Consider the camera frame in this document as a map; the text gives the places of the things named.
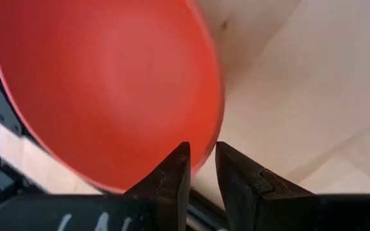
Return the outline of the orange plastic bowl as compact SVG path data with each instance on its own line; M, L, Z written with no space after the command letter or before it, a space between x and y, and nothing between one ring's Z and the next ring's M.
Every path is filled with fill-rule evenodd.
M198 171L224 114L195 0L0 0L0 78L40 145L113 193L184 141Z

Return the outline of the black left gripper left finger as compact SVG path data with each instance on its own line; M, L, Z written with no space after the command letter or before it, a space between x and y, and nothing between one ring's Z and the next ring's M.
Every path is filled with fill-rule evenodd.
M125 192L144 203L123 231L186 231L190 144L180 143L151 173Z

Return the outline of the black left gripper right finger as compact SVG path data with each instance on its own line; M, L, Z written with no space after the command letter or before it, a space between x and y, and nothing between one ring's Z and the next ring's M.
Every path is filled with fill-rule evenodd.
M217 142L216 174L230 231L314 231L316 195Z

